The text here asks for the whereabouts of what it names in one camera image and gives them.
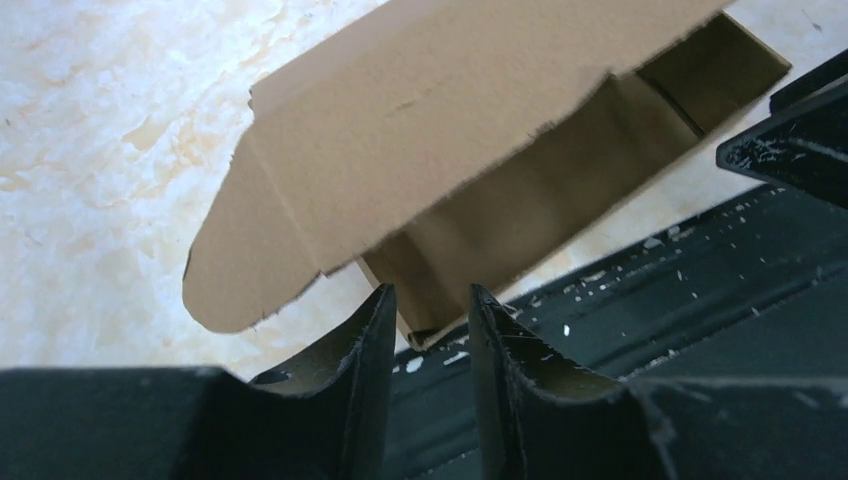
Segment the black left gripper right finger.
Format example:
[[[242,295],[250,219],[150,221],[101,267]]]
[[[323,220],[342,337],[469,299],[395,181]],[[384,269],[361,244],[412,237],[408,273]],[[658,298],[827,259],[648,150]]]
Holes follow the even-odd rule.
[[[843,479],[847,379],[618,381],[563,356],[481,285],[468,317],[486,479]]]

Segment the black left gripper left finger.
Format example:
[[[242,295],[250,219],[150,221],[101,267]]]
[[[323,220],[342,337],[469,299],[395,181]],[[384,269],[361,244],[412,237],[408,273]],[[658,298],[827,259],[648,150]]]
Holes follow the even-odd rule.
[[[397,296],[243,381],[215,366],[1,374],[5,479],[375,479]]]

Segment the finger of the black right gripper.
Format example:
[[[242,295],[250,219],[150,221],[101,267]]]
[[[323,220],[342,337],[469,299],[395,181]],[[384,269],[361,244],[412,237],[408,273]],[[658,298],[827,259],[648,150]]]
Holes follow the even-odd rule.
[[[716,165],[847,207],[847,52],[770,96],[769,116],[721,143]]]

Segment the brown cardboard box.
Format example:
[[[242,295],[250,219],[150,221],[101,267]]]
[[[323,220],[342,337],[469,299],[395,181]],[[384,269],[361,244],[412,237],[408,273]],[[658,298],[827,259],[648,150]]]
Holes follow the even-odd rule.
[[[185,308],[240,332],[359,262],[428,348],[790,71],[724,8],[383,4],[251,87]]]

